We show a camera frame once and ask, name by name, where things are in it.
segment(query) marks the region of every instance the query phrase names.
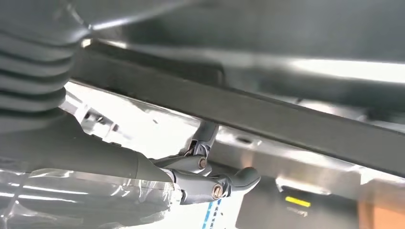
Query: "plastic wrap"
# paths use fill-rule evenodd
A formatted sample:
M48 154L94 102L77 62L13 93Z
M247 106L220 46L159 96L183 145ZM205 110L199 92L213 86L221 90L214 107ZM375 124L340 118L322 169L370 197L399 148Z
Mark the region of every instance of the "plastic wrap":
M176 184L59 169L0 171L2 229L119 229L180 204Z

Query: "yellow label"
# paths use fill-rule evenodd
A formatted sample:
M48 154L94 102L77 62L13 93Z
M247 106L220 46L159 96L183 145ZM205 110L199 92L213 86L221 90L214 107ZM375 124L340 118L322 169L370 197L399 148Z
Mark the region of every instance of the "yellow label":
M286 197L286 201L294 203L294 204L298 204L298 205L301 205L301 206L304 206L304 207L307 207L307 208L309 208L311 206L311 203L306 202L304 200L294 198L294 197Z

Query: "bolt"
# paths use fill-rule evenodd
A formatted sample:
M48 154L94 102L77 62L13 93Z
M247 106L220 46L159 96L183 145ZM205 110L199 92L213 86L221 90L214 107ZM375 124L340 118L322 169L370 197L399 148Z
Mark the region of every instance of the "bolt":
M222 185L216 184L213 188L213 198L219 199L222 196Z
M198 168L203 169L205 167L207 167L207 159L205 157L201 157L198 161Z

